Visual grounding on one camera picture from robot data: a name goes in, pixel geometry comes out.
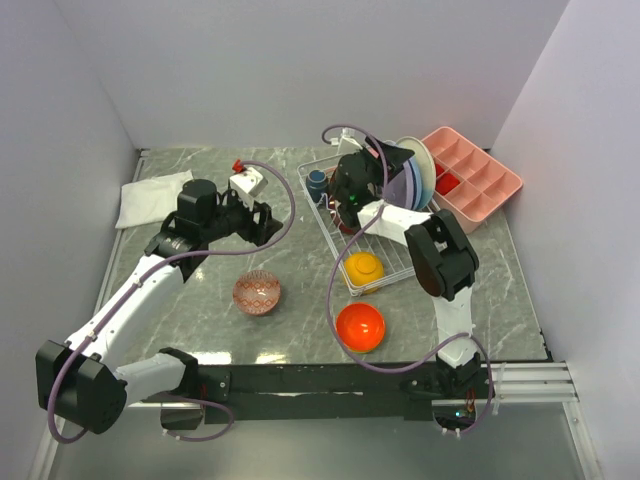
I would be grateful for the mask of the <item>lavender plate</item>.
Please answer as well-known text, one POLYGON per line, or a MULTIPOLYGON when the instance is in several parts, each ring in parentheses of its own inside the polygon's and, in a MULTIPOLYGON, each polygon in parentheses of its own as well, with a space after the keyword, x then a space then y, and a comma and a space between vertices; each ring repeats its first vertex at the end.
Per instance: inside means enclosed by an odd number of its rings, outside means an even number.
POLYGON ((389 181, 384 197, 394 206, 413 210, 418 193, 416 168, 409 160, 403 164, 402 171, 389 181))

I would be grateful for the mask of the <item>dark red rimmed plate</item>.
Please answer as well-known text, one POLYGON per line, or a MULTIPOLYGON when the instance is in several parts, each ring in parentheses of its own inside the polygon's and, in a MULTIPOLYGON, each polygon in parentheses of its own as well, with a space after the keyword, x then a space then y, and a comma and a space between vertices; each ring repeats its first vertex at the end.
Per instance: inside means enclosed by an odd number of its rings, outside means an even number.
POLYGON ((355 235, 359 230, 360 227, 356 226, 356 227, 350 227, 349 225, 345 224, 342 220, 342 218, 339 215, 339 212, 337 210, 332 210, 331 211, 331 219, 333 224, 343 233, 346 235, 355 235))

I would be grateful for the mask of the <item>red-orange bowl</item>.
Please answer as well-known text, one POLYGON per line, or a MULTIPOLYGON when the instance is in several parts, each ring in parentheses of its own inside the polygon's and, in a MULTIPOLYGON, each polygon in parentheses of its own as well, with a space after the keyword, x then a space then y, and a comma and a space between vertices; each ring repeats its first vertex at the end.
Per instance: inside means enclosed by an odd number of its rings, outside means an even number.
POLYGON ((386 333, 384 316, 374 306, 364 302, 344 307, 336 318, 335 328, 346 347, 356 353, 368 353, 376 349, 386 333))

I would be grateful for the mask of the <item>orange-yellow bowl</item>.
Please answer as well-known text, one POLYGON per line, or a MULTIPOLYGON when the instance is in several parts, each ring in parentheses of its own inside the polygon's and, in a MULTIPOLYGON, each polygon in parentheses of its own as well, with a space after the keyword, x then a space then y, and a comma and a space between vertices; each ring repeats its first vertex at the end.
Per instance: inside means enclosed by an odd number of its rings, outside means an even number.
POLYGON ((353 253, 344 261, 343 280, 356 295, 373 293, 378 285, 363 289, 363 286, 384 278, 384 266, 381 260, 371 252, 353 253))

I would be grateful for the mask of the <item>red white patterned bowl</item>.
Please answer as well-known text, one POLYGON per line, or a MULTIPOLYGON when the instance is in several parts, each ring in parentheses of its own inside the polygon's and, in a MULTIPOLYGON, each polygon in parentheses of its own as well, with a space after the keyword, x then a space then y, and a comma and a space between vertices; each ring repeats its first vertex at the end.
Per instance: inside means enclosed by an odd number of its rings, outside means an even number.
POLYGON ((274 274, 266 270, 252 270, 236 280, 232 298, 241 312, 263 316, 276 307, 281 293, 281 283, 274 274))

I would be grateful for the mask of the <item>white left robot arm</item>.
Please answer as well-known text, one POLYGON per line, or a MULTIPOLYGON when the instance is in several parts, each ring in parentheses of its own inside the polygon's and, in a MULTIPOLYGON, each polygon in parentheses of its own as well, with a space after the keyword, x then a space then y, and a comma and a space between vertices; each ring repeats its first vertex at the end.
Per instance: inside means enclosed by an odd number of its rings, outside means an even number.
POLYGON ((87 433, 110 429, 124 408, 156 394, 179 402, 232 411, 205 398, 198 360, 166 347, 151 358, 121 365, 135 332, 150 319, 164 298, 181 289, 203 261, 211 243, 237 234, 254 252, 282 240, 293 223, 272 216, 256 193, 264 181, 247 174, 230 177, 220 192, 214 182, 190 180, 176 207, 147 245, 134 272, 114 296, 63 343, 45 342, 36 354, 39 405, 47 413, 51 436, 71 444, 87 433))

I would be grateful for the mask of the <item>dark blue ceramic mug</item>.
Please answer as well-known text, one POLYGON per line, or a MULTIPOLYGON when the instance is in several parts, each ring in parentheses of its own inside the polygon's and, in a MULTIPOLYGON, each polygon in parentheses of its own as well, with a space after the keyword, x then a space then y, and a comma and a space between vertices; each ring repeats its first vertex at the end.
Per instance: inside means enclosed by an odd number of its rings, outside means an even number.
POLYGON ((312 170, 305 179, 305 185, 312 201, 318 203, 327 192, 327 174, 322 170, 312 170))

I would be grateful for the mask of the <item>white wire dish rack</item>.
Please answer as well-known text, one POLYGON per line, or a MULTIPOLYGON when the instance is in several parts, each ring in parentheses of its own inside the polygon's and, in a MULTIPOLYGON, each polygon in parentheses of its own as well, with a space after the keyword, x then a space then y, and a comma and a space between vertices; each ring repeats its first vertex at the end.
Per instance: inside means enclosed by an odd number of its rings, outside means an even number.
MULTIPOLYGON (((299 165, 296 168, 296 173, 299 177, 301 186, 306 188, 305 179, 308 173, 312 170, 322 170, 327 174, 327 178, 330 178, 338 164, 339 159, 340 155, 332 155, 299 165)), ((331 219, 331 211, 333 209, 327 207, 329 201, 325 197, 323 197, 320 202, 314 203, 306 190, 304 192, 304 198, 312 209, 312 213, 321 229, 324 239, 329 246, 330 252, 332 253, 334 258, 337 258, 341 251, 346 247, 349 240, 353 237, 353 235, 343 234, 333 224, 331 219)), ((379 236, 363 234, 353 245, 349 247, 344 258, 340 261, 339 272, 342 279, 344 274, 344 261, 348 258, 349 255, 362 251, 371 252, 376 255, 381 260, 384 266, 385 273, 383 279, 375 283, 363 286, 363 289, 370 288, 375 285, 378 285, 379 288, 382 288, 415 276, 414 268, 409 265, 410 256, 406 247, 393 240, 389 240, 379 236)), ((361 296, 356 295, 355 292, 347 285, 346 287, 348 288, 351 296, 361 296)))

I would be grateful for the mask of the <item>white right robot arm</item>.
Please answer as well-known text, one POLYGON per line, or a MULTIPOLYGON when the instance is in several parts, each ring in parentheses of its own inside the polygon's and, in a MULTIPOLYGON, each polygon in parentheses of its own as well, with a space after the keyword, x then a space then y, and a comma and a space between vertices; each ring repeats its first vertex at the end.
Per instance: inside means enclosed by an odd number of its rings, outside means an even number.
POLYGON ((440 391, 460 398, 473 385, 484 353, 473 336, 471 295, 479 258, 455 215, 400 208, 388 202, 390 181, 413 156, 411 150, 365 135, 366 144, 343 155, 329 180, 329 197, 337 217, 355 231, 354 244, 364 234, 377 235, 405 246, 415 276, 433 301, 439 344, 405 367, 375 367, 359 358, 366 369, 384 374, 409 372, 434 357, 440 391))

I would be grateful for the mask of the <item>cream and blue plate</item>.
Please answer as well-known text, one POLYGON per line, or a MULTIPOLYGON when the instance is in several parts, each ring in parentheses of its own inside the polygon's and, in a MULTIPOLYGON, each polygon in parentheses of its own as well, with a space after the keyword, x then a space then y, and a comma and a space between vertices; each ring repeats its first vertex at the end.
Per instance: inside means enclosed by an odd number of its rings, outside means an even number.
POLYGON ((415 137, 401 137, 397 140, 397 145, 415 152, 413 157, 416 158, 421 171, 424 193, 426 194, 426 207, 433 198, 436 187, 437 175, 434 159, 425 144, 415 137))

